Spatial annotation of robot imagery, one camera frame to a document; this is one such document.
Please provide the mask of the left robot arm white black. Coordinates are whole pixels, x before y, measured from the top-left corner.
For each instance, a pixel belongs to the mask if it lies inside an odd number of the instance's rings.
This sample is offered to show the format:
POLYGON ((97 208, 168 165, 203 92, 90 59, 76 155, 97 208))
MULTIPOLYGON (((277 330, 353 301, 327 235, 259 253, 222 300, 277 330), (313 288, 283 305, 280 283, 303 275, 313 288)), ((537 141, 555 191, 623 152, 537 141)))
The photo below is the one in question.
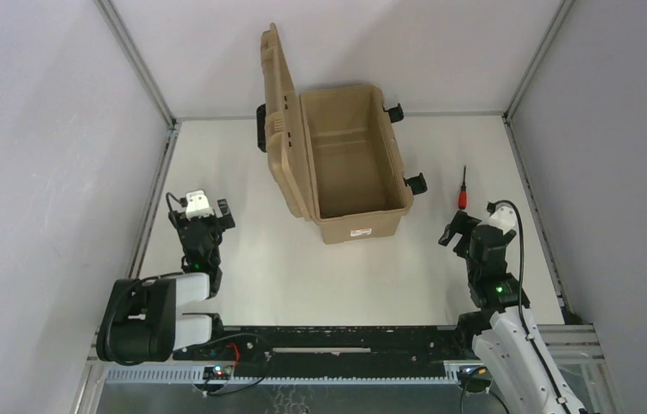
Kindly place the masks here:
POLYGON ((211 207, 206 196, 196 191, 181 199, 180 205, 180 210, 168 212, 182 248, 180 269, 115 282, 97 333, 101 361, 124 366, 161 362, 175 351, 212 339, 214 316, 183 309, 218 294, 223 234, 236 224, 224 198, 211 207))

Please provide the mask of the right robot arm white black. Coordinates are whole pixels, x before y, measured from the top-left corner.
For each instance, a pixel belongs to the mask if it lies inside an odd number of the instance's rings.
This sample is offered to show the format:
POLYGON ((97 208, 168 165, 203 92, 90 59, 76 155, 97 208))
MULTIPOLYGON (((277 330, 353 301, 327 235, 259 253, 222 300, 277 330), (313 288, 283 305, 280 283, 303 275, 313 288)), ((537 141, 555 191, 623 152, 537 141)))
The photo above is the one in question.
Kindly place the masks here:
POLYGON ((509 205, 489 204, 480 220, 458 210, 438 243, 460 237, 454 253, 465 260, 475 310, 458 317, 456 331, 481 361, 468 373, 488 373, 509 413, 586 413, 564 379, 537 326, 521 278, 508 270, 507 249, 521 235, 521 217, 509 205))

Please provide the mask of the red handled screwdriver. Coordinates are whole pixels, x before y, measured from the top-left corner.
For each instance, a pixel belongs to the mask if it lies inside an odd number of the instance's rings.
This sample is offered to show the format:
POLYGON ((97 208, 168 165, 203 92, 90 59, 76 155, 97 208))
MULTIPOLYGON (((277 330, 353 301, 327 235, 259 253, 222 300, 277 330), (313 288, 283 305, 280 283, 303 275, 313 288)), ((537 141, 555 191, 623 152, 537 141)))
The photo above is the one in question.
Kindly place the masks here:
POLYGON ((465 210, 468 206, 468 193, 467 193, 467 167, 464 166, 462 169, 462 182, 460 186, 460 192, 457 201, 457 207, 459 210, 465 210))

